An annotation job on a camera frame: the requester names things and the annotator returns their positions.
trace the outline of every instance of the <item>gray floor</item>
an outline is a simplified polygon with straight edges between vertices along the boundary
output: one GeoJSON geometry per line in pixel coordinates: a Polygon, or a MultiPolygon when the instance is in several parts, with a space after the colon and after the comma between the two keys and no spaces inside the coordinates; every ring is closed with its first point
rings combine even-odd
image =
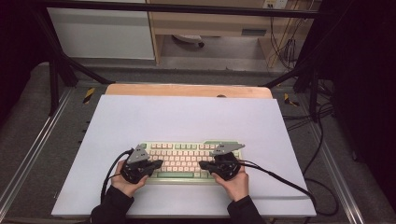
{"type": "MultiPolygon", "coordinates": [[[[192,83],[257,86],[272,80],[284,72],[280,66],[267,70],[257,40],[250,38],[207,37],[203,49],[181,43],[171,37],[165,39],[163,63],[128,64],[123,68],[95,65],[92,68],[103,77],[123,82],[192,83]]],[[[49,72],[46,66],[38,66],[20,101],[14,106],[7,122],[0,130],[0,190],[4,190],[17,171],[35,137],[40,132],[50,111],[49,72]]],[[[57,125],[51,132],[35,165],[27,176],[19,194],[7,212],[7,218],[27,217],[53,219],[51,209],[56,202],[54,195],[60,191],[79,142],[88,128],[99,97],[106,86],[94,84],[89,78],[78,74],[81,81],[72,90],[71,98],[57,125]],[[89,87],[96,87],[87,105],[82,103],[89,87]]],[[[300,106],[284,103],[284,93],[296,97],[292,91],[293,79],[273,88],[283,115],[299,116],[300,106]]],[[[352,160],[351,151],[340,129],[337,118],[323,119],[324,136],[351,193],[367,223],[396,223],[395,212],[382,194],[375,180],[363,163],[352,160]]],[[[318,143],[309,125],[290,131],[297,160],[302,169],[313,155],[318,143]]],[[[314,178],[334,190],[329,172],[321,156],[313,163],[306,177],[314,178]]],[[[332,196],[312,183],[308,187],[315,193],[318,210],[330,212],[334,203],[332,196]]],[[[332,217],[317,216],[313,223],[348,223],[343,206],[332,217]]],[[[301,219],[281,218],[276,223],[300,223],[301,219]]],[[[158,220],[136,220],[135,223],[158,223],[158,220]]],[[[162,220],[161,223],[172,223],[162,220]]]]}

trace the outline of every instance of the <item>human hand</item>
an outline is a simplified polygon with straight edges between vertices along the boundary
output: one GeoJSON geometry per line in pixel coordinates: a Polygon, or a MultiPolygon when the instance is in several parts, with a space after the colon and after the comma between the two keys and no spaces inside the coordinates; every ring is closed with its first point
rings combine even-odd
{"type": "Polygon", "coordinates": [[[140,181],[137,184],[133,184],[133,183],[126,181],[122,177],[122,175],[118,175],[118,174],[120,174],[122,165],[124,163],[125,163],[125,161],[119,161],[119,163],[117,164],[116,173],[115,173],[116,175],[111,178],[111,185],[114,188],[119,189],[122,193],[124,193],[128,197],[132,198],[134,196],[134,193],[138,189],[145,186],[146,180],[149,178],[149,176],[145,175],[142,179],[140,179],[140,181]]]}
{"type": "Polygon", "coordinates": [[[228,196],[234,202],[248,196],[248,174],[245,172],[245,166],[241,166],[238,174],[231,180],[225,181],[215,173],[212,173],[212,175],[216,182],[225,188],[228,196]]]}

